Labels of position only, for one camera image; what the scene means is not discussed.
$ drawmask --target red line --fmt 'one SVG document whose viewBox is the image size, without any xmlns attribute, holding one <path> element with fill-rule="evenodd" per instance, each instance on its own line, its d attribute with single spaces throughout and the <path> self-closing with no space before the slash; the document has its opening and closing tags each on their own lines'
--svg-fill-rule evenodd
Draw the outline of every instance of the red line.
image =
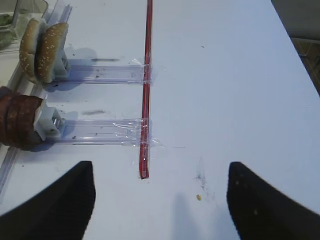
<svg viewBox="0 0 320 240">
<path fill-rule="evenodd" d="M 149 178 L 149 124 L 150 124 L 150 80 L 151 80 L 151 36 L 153 0 L 147 0 L 145 50 L 144 50 L 144 77 L 142 96 L 142 123 L 140 139 L 139 170 L 141 179 Z"/>
</svg>

